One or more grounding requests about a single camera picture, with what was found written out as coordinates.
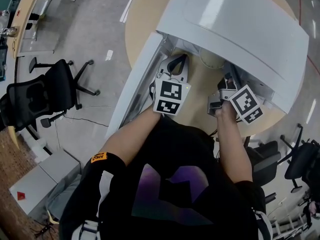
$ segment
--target black t-shirt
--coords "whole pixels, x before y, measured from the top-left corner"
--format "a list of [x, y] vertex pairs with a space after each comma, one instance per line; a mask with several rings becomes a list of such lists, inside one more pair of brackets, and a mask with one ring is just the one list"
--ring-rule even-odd
[[[215, 160], [213, 144], [203, 131], [162, 118], [127, 167], [111, 153], [89, 161], [60, 220], [60, 239], [71, 239], [85, 220], [99, 222], [103, 240], [194, 233], [258, 239], [252, 209], [266, 212], [265, 194], [249, 181], [233, 184]], [[103, 171], [113, 178], [99, 206]]]

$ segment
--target office chair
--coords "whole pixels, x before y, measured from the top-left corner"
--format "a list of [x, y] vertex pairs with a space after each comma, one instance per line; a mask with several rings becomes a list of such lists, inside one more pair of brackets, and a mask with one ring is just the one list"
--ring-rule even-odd
[[320, 154], [311, 159], [302, 175], [302, 181], [309, 186], [309, 200], [320, 203]]
[[21, 131], [40, 116], [61, 112], [52, 118], [41, 119], [42, 126], [48, 128], [73, 106], [77, 110], [82, 108], [78, 104], [76, 90], [92, 96], [100, 94], [99, 90], [92, 92], [78, 84], [87, 65], [94, 64], [93, 60], [86, 62], [74, 79], [69, 67], [72, 61], [67, 63], [61, 59], [55, 64], [38, 64], [37, 59], [32, 61], [33, 68], [51, 68], [31, 81], [8, 85], [6, 94], [0, 99], [0, 112], [5, 126], [14, 126], [16, 131]]
[[291, 161], [288, 160], [289, 167], [284, 175], [285, 179], [292, 180], [293, 182], [294, 188], [291, 190], [291, 193], [296, 193], [302, 188], [302, 186], [297, 185], [296, 179], [305, 175], [306, 169], [314, 159], [315, 155], [318, 154], [320, 148], [319, 144], [315, 140], [312, 140], [311, 142], [301, 141], [303, 127], [299, 123], [297, 124], [297, 127], [300, 128], [300, 132], [294, 147], [285, 140], [284, 135], [280, 136], [280, 139], [291, 149], [291, 152], [278, 162], [279, 165], [291, 158]]
[[252, 164], [252, 179], [262, 187], [271, 182], [277, 174], [277, 162], [281, 158], [278, 143], [271, 141], [257, 148], [247, 147], [246, 152]]

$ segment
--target round wooden table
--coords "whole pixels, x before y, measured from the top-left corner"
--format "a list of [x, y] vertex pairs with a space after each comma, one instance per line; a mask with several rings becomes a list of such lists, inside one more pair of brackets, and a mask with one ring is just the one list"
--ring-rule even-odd
[[[293, 19], [294, 12], [286, 0], [273, 0]], [[125, 46], [131, 67], [134, 66], [148, 37], [156, 30], [159, 20], [166, 9], [169, 0], [133, 0], [125, 25]], [[198, 127], [211, 134], [217, 128], [215, 117], [207, 114], [208, 96], [217, 91], [217, 84], [222, 79], [221, 70], [205, 67], [198, 56], [189, 54], [190, 69], [188, 83], [190, 92], [175, 121], [193, 127]], [[242, 137], [252, 136], [263, 132], [276, 124], [285, 113], [277, 108], [268, 109], [262, 106], [265, 115], [251, 125], [239, 123]]]

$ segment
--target white desk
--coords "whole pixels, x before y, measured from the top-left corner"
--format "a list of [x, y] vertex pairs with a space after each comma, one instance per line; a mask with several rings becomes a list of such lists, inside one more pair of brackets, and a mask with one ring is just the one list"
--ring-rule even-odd
[[21, 51], [23, 36], [26, 31], [26, 26], [29, 17], [36, 5], [37, 0], [21, 0], [18, 8], [15, 12], [11, 27], [16, 27], [18, 29], [18, 34], [15, 37], [8, 37], [7, 46], [8, 51], [11, 56], [16, 59], [22, 56], [34, 56], [43, 54], [53, 54], [53, 50], [42, 50], [42, 51]]

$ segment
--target gray floor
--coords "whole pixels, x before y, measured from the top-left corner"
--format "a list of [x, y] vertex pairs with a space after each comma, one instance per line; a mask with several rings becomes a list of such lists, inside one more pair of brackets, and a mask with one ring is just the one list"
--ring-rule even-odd
[[[55, 48], [53, 55], [38, 56], [40, 63], [54, 63], [59, 59], [73, 60], [74, 66], [71, 69], [76, 74], [86, 61], [95, 61], [94, 65], [88, 66], [81, 83], [91, 90], [99, 89], [100, 96], [92, 97], [80, 93], [80, 102], [86, 108], [77, 112], [71, 109], [67, 113], [70, 119], [58, 119], [56, 127], [42, 128], [40, 121], [37, 121], [40, 135], [47, 140], [52, 150], [60, 146], [79, 159], [82, 165], [102, 147], [107, 128], [76, 119], [88, 119], [107, 126], [131, 70], [125, 49], [125, 25], [119, 21], [128, 1], [76, 0], [73, 3], [68, 0], [53, 0], [48, 17], [42, 26], [39, 26], [42, 31], [39, 32], [38, 40], [45, 38], [46, 48]], [[299, 0], [287, 1], [299, 18]], [[308, 54], [313, 63], [320, 67], [320, 32], [317, 29], [320, 24], [320, 0], [301, 0], [301, 5], [301, 25], [310, 36]], [[108, 50], [113, 50], [113, 56], [111, 60], [106, 61]], [[23, 81], [26, 78], [33, 79], [44, 72], [38, 68], [29, 75], [27, 68], [30, 60], [30, 57], [20, 59], [19, 71], [22, 73], [19, 73], [18, 77]], [[319, 96], [320, 75], [308, 60], [301, 92], [290, 113], [267, 131], [254, 136], [254, 139], [265, 143], [279, 141], [280, 135], [285, 134], [292, 143], [298, 134], [296, 125], [301, 123], [304, 126], [304, 140], [311, 138], [320, 141]], [[314, 99], [317, 103], [310, 121], [306, 124]], [[279, 147], [284, 156], [287, 149], [281, 142]], [[284, 179], [287, 167], [286, 162], [280, 165], [275, 180], [263, 187], [266, 195], [277, 193], [277, 199], [267, 205], [267, 215], [270, 214], [270, 219], [286, 220], [288, 213], [298, 213], [295, 207], [307, 189], [307, 186], [298, 180], [303, 189], [296, 194], [290, 193], [292, 182]]]

